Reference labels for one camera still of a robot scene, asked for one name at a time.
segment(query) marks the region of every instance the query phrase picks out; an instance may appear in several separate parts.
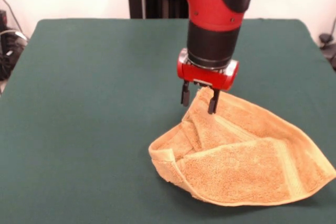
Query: orange towel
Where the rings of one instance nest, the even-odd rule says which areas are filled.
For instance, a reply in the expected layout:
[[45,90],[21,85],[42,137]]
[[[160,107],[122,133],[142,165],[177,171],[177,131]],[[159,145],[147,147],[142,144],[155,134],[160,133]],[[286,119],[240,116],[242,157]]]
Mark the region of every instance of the orange towel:
[[158,174],[221,206],[288,204],[312,196],[336,170],[302,130],[273,113],[201,88],[181,123],[149,147]]

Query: terry cloth towel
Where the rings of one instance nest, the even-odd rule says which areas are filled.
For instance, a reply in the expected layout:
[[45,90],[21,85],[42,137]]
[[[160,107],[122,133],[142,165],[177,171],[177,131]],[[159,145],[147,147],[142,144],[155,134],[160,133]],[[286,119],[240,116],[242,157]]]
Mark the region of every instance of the terry cloth towel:
[[201,88],[177,126],[149,146],[158,174],[220,206],[275,206],[308,198],[336,178],[315,143],[291,123],[248,101]]

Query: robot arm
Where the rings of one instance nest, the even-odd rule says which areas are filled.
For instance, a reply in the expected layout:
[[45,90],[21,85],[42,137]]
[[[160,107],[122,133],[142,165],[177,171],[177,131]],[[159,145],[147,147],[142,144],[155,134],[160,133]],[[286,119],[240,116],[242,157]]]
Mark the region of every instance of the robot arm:
[[188,105],[189,82],[210,86],[215,94],[209,113],[214,113],[218,100],[216,94],[230,87],[238,70],[239,64],[232,61],[232,55],[250,0],[187,1],[187,50],[182,50],[177,65],[178,76],[185,80],[181,102]]

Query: table surface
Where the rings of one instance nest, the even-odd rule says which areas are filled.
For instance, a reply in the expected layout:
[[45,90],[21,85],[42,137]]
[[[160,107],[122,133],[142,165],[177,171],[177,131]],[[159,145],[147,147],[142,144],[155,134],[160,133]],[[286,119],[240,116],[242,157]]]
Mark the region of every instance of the table surface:
[[[178,124],[187,20],[41,21],[0,99],[0,222],[336,223],[336,183],[279,207],[225,208],[156,173]],[[336,165],[336,78],[298,20],[246,20],[230,93],[303,129]]]

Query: wire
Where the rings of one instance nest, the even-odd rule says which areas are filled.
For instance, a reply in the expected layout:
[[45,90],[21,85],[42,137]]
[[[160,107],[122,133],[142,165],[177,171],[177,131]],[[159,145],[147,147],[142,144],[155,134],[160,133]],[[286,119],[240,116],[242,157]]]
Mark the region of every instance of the wire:
[[3,2],[5,2],[5,4],[8,6],[9,11],[11,12],[11,14],[12,14],[12,16],[13,16],[13,18],[14,18],[14,20],[15,20],[15,23],[17,24],[17,27],[19,28],[20,32],[22,33],[22,28],[21,28],[19,22],[17,21],[15,15],[14,15],[14,12],[13,12],[13,10],[12,10],[12,8],[11,8],[11,6],[9,5],[9,3],[8,3],[6,0],[3,0]]
[[21,32],[19,30],[15,30],[15,29],[10,29],[10,30],[5,30],[5,31],[0,32],[0,37],[1,37],[1,35],[8,34],[8,33],[15,33],[15,35],[19,36],[20,38],[24,39],[25,41],[29,40],[29,38],[26,35],[24,35],[23,32]]
[[331,33],[330,33],[331,35],[333,35],[333,33],[335,31],[335,26],[336,26],[336,18],[334,20],[334,24],[333,24],[332,29],[331,29]]

